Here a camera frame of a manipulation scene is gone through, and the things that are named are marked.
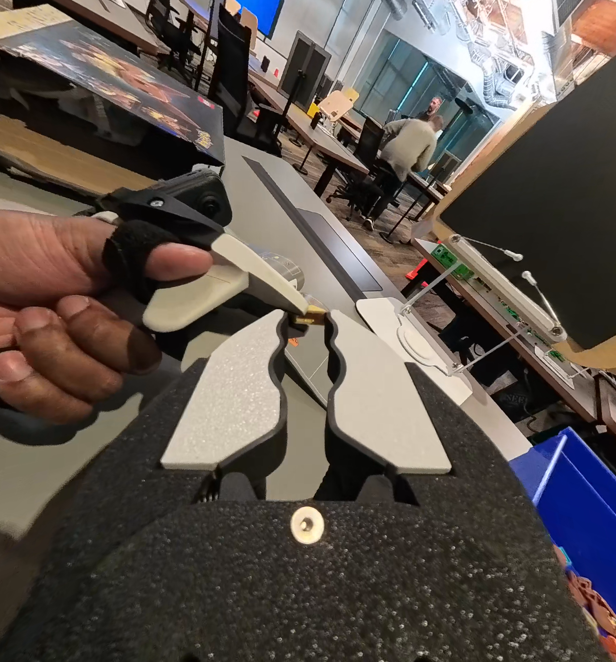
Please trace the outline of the black display panel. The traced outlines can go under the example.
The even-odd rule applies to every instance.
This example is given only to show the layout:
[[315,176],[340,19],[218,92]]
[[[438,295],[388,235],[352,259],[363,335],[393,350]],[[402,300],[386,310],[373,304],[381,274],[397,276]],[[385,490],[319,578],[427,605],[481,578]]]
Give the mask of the black display panel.
[[567,334],[558,352],[616,375],[616,56],[520,130],[466,187],[457,180],[434,229],[521,253],[477,246],[538,302],[520,275],[532,273]]

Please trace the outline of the wooden edged office desk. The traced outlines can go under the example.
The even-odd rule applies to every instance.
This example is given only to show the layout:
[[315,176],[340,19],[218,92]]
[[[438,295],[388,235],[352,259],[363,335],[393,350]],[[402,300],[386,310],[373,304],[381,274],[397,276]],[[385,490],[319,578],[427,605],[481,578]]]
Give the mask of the wooden edged office desk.
[[107,30],[135,45],[140,51],[150,55],[158,55],[160,52],[154,35],[125,3],[116,1],[48,1],[48,3],[66,14],[77,16],[77,20],[89,21]]
[[[285,111],[288,101],[276,89],[255,76],[252,76],[252,84],[276,111],[281,114]],[[313,189],[318,197],[324,194],[338,168],[357,171],[363,178],[369,173],[369,168],[335,137],[322,128],[311,128],[312,120],[295,104],[288,106],[286,116],[289,125],[297,131],[309,150],[321,153],[327,159],[327,165]]]

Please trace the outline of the large blue wall screen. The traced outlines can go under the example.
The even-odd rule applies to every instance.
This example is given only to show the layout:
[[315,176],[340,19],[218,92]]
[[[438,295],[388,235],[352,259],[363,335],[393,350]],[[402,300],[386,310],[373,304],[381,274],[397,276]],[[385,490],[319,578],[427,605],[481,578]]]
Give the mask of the large blue wall screen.
[[257,17],[258,32],[264,37],[272,37],[284,1],[240,1],[240,3]]

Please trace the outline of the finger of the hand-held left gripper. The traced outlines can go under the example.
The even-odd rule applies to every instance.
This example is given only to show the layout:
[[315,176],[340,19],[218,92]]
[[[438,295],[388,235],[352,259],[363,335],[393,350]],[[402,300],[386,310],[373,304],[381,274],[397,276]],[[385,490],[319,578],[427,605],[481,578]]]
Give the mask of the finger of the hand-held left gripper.
[[209,269],[194,279],[164,283],[152,295],[142,322],[152,332],[176,332],[243,292],[248,285],[248,272],[241,269]]
[[248,274],[246,291],[254,298],[294,315],[302,316],[308,312],[309,304],[304,296],[239,239],[223,234],[213,242],[211,252]]

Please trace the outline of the grey monitor back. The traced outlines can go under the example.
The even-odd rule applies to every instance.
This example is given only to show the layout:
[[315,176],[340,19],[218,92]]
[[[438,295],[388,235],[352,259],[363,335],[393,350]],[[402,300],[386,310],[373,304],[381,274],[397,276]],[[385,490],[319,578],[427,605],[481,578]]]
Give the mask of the grey monitor back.
[[328,50],[297,31],[277,90],[307,112],[331,57]]

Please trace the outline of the green circuit board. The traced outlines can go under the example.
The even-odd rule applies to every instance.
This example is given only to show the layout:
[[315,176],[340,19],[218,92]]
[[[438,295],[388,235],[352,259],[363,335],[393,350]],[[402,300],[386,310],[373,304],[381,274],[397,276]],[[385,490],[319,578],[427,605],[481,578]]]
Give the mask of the green circuit board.
[[456,257],[456,255],[442,243],[436,244],[436,247],[431,251],[430,255],[442,266],[444,269],[450,270],[452,277],[468,281],[474,276],[471,270],[463,261]]

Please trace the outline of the brown side desk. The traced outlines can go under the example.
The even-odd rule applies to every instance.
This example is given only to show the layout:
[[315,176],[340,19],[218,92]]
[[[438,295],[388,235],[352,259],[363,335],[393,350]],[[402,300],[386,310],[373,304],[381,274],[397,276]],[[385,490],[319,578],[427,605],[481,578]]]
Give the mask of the brown side desk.
[[[487,291],[475,277],[462,280],[448,275],[444,282],[467,310],[474,310],[503,340],[516,331],[516,320],[504,302]],[[577,415],[587,422],[606,426],[607,431],[616,436],[616,390],[606,378],[573,367],[569,361],[556,360],[549,355],[550,348],[529,330],[511,338],[508,344]]]

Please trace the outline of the toy brick set box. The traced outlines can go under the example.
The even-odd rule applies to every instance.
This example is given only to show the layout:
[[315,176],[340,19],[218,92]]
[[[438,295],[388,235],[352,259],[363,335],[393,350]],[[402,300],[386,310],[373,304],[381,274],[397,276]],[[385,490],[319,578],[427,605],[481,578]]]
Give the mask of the toy brick set box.
[[226,163],[220,106],[49,4],[0,11],[0,113],[99,156]]

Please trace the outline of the black office chair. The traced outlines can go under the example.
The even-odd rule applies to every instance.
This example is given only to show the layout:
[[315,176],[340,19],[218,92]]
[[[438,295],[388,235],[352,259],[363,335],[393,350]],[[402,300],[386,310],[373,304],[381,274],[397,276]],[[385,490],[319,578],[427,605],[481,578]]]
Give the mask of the black office chair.
[[195,71],[191,67],[193,57],[201,55],[201,51],[193,42],[193,29],[187,28],[182,21],[175,24],[172,12],[175,12],[175,9],[170,1],[149,1],[144,15],[145,24],[170,51],[165,58],[167,69],[174,68],[190,81]]
[[352,219],[355,212],[364,219],[368,218],[383,194],[381,186],[388,179],[388,169],[377,158],[383,134],[383,127],[375,120],[365,120],[353,156],[368,169],[368,173],[346,170],[342,175],[343,184],[337,186],[326,198],[328,204],[334,199],[347,202],[347,221]]
[[208,98],[222,108],[224,136],[281,157],[277,131],[284,118],[273,107],[259,104],[257,119],[251,119],[253,98],[248,79],[249,48],[252,33],[225,8],[219,6],[216,63]]

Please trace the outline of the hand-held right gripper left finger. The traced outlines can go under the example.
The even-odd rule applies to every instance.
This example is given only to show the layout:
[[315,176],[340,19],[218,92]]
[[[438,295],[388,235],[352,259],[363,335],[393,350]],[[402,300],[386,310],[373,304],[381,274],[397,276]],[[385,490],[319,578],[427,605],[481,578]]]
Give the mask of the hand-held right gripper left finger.
[[164,469],[273,472],[287,451],[288,316],[274,310],[237,331],[204,364],[160,459]]

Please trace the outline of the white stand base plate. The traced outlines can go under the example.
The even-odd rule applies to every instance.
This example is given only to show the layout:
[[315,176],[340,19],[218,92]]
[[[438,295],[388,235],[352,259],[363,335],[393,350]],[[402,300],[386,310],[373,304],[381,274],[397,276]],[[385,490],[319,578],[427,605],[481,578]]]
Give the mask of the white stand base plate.
[[355,309],[371,331],[404,362],[415,363],[451,400],[461,405],[473,393],[469,379],[455,374],[453,360],[443,352],[427,327],[392,297],[360,299]]

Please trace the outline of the grey instruction booklet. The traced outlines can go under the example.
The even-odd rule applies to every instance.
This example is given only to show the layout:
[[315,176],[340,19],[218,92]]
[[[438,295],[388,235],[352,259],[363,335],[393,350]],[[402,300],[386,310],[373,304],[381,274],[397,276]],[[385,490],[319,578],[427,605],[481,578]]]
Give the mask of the grey instruction booklet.
[[[303,293],[304,274],[290,259],[279,253],[253,247],[265,262],[280,273],[307,302],[315,307],[325,306],[312,295]],[[327,408],[332,380],[328,375],[329,351],[324,339],[323,325],[309,325],[304,335],[291,338],[286,347],[286,358],[292,367],[293,380],[300,383],[324,408]]]

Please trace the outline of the brown cardboard sheet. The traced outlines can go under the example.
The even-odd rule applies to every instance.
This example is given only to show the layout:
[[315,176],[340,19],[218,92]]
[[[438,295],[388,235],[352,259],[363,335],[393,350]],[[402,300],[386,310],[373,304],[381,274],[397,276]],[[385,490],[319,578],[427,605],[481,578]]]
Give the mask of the brown cardboard sheet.
[[0,116],[0,162],[39,180],[100,197],[155,180],[38,134],[20,120]]

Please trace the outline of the tan laptop stand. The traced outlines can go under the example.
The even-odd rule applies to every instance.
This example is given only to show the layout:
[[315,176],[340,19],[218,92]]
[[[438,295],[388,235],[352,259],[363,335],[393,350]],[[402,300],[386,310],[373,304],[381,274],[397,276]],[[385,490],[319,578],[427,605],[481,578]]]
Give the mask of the tan laptop stand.
[[358,98],[359,93],[354,88],[335,90],[320,101],[318,109],[325,120],[336,122],[352,110]]

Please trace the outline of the pile of brown toy bricks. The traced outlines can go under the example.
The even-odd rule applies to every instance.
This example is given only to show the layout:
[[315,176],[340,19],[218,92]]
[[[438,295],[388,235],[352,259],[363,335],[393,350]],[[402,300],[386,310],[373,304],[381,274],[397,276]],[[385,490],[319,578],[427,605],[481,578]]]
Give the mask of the pile of brown toy bricks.
[[583,611],[593,634],[612,661],[616,661],[616,613],[602,596],[594,590],[590,579],[577,574],[562,549],[552,545],[554,553],[565,574],[568,590]]

